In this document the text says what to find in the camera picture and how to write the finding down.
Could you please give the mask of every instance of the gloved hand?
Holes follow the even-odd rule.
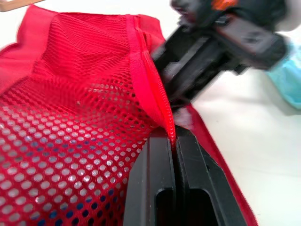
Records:
[[[282,97],[301,110],[301,46],[289,44],[290,53],[271,71],[267,71]]]

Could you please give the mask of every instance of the black plastic tool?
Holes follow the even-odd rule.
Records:
[[[179,27],[152,57],[174,111],[220,72],[268,70],[286,55],[285,39],[274,33],[286,15],[284,0],[173,0],[172,6],[181,14]]]
[[[131,169],[124,226],[245,226],[222,169],[186,129],[172,152],[163,129],[151,133]]]

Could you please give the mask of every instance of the red mesh fabric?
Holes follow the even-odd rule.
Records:
[[[146,137],[175,140],[149,54],[162,41],[147,16],[29,8],[0,52],[0,225],[122,224]]]

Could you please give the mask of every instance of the zipper teeth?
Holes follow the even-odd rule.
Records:
[[[140,17],[134,16],[135,28],[138,31],[138,35],[140,36],[140,44],[142,45],[142,59],[144,61],[144,65],[146,67],[146,73],[148,75],[148,81],[150,87],[152,89],[152,93],[156,99],[159,109],[161,110],[162,116],[164,118],[165,129],[168,134],[168,138],[171,143],[172,150],[175,150],[175,126],[174,126],[174,118],[173,113],[170,107],[169,100],[167,98],[165,89],[162,84],[162,80],[159,76],[159,73],[154,64],[151,64],[152,58],[150,53],[147,51],[146,43],[144,40],[143,31],[140,28]]]

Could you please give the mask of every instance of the white background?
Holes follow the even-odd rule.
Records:
[[[178,14],[168,0],[46,0],[59,12],[145,14],[167,38]],[[0,13],[0,48],[15,41],[27,7]],[[301,42],[301,28],[286,33]],[[256,70],[224,73],[194,103],[261,226],[301,226],[301,112]]]

